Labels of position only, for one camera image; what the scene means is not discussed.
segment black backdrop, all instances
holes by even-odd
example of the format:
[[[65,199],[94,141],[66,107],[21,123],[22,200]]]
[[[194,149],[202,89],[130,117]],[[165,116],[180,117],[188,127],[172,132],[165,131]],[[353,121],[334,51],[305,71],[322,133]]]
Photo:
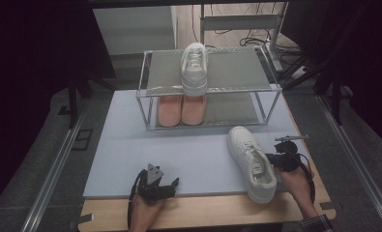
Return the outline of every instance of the black backdrop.
[[[0,1],[0,194],[38,135],[50,98],[86,71],[115,77],[91,9]]]

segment table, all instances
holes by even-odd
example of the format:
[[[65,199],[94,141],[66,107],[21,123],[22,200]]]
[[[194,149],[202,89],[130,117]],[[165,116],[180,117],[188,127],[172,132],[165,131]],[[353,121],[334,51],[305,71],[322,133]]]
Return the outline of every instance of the table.
[[[124,93],[115,92],[115,96],[120,94]],[[115,117],[115,113],[112,110],[113,104],[120,105],[120,103],[118,99],[113,99],[108,117]],[[290,111],[284,98],[279,99],[275,110],[278,110],[278,106],[286,109],[286,117],[294,124],[294,119],[289,113]],[[109,126],[110,125],[105,122],[104,131],[106,131],[106,128]],[[295,124],[294,130],[300,134]],[[334,218],[336,216],[334,209],[322,208],[321,204],[329,203],[331,200],[320,179],[317,168],[309,156],[306,144],[303,141],[301,144],[300,142],[297,142],[297,144],[298,146],[300,145],[299,147],[301,147],[302,153],[308,153],[310,165],[314,172],[316,189],[314,206],[319,214],[326,214],[328,218]],[[93,219],[79,224],[78,228],[82,232],[127,230],[127,209],[128,199],[126,197],[115,196],[111,199],[88,198],[85,200],[81,215],[86,216],[92,214]],[[153,225],[153,229],[274,223],[297,221],[300,219],[302,219],[302,215],[296,202],[290,193],[283,191],[277,191],[274,199],[268,204],[255,204],[249,199],[247,194],[243,192],[229,192],[225,195],[213,195],[212,193],[207,195],[195,194],[194,196],[179,195],[166,201],[160,216]]]

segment pink slipper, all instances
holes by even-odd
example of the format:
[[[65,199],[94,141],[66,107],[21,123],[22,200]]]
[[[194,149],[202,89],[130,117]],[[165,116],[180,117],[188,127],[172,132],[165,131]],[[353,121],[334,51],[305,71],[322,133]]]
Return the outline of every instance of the pink slipper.
[[[187,125],[198,125],[205,117],[207,96],[184,96],[182,102],[182,122]]]
[[[182,96],[164,96],[158,101],[158,119],[163,127],[176,126],[181,121]]]

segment upper shelf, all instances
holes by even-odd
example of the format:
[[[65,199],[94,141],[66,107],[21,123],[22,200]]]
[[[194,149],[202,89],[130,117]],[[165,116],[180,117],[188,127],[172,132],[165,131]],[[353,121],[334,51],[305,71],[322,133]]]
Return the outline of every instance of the upper shelf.
[[[208,94],[281,91],[259,46],[208,48]],[[184,50],[145,51],[138,95],[182,95]]]

